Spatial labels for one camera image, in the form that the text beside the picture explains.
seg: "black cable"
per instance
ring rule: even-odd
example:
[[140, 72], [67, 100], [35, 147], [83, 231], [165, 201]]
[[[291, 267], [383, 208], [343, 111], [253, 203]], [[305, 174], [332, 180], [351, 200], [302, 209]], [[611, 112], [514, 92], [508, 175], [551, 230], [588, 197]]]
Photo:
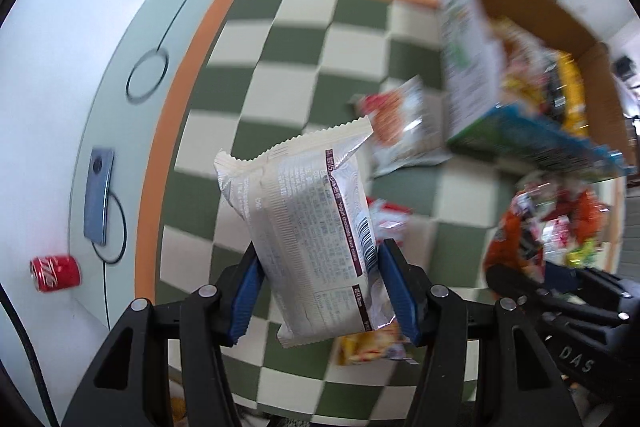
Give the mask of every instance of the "black cable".
[[29, 335], [27, 335], [27, 330], [24, 329], [24, 325], [20, 321], [20, 317], [18, 316], [14, 305], [9, 300], [9, 296], [4, 291], [4, 288], [2, 288], [2, 284], [0, 284], [0, 303], [2, 303], [2, 308], [4, 308], [9, 320], [11, 320], [11, 324], [14, 325], [15, 332], [18, 334], [18, 338], [20, 339], [24, 352], [27, 355], [29, 366], [33, 373], [33, 380], [36, 381], [38, 394], [40, 395], [40, 400], [44, 407], [44, 412], [47, 415], [47, 419], [49, 420], [49, 424], [51, 427], [60, 427], [58, 419], [56, 418], [56, 412], [53, 410], [49, 391], [47, 391], [47, 384], [42, 376], [38, 357], [36, 356], [35, 349], [33, 349], [33, 344], [31, 344], [31, 339], [29, 338]]
[[120, 210], [120, 215], [122, 216], [122, 247], [120, 247], [120, 253], [115, 259], [105, 259], [98, 249], [95, 248], [95, 243], [92, 241], [91, 246], [94, 248], [95, 254], [98, 256], [98, 259], [102, 261], [102, 288], [104, 291], [104, 311], [107, 316], [107, 328], [111, 330], [111, 322], [109, 320], [109, 306], [107, 306], [107, 265], [113, 266], [120, 262], [120, 260], [124, 256], [124, 251], [127, 250], [127, 218], [124, 217], [124, 209], [122, 207], [122, 203], [118, 197], [111, 191], [109, 191], [109, 195], [116, 202], [118, 209]]

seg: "coca-cola can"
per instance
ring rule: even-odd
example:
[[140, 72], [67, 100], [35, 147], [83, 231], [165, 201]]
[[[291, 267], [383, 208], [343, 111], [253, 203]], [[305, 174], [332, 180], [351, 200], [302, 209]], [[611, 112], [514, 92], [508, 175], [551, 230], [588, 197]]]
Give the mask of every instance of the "coca-cola can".
[[36, 257], [29, 263], [33, 283], [41, 292], [54, 292], [80, 284], [80, 267], [70, 255]]

